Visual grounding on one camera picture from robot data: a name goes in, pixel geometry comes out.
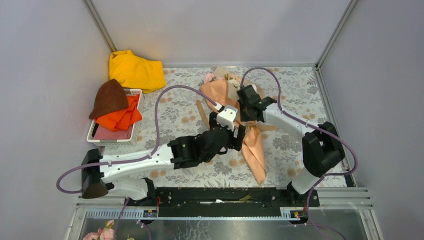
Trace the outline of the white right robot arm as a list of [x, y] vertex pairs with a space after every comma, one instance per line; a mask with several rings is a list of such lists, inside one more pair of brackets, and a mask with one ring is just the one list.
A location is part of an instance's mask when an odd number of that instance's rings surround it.
[[317, 124], [301, 120], [283, 110], [274, 98], [262, 98], [252, 85], [241, 87], [236, 94], [242, 121], [277, 127], [301, 143], [303, 169], [288, 184], [286, 193], [291, 205], [301, 205], [306, 193], [346, 156], [335, 126], [328, 121]]

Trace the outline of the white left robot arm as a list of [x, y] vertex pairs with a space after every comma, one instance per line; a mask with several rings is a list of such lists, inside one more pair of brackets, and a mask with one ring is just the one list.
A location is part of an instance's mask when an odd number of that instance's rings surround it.
[[177, 170], [194, 168], [210, 162], [216, 155], [228, 150], [240, 151], [246, 128], [229, 122], [223, 113], [209, 115], [209, 130], [181, 136], [158, 147], [151, 156], [148, 151], [122, 155], [101, 154], [98, 148], [89, 150], [82, 163], [81, 196], [96, 199], [112, 194], [128, 197], [148, 206], [155, 200], [153, 181], [135, 179], [130, 175], [151, 170]]

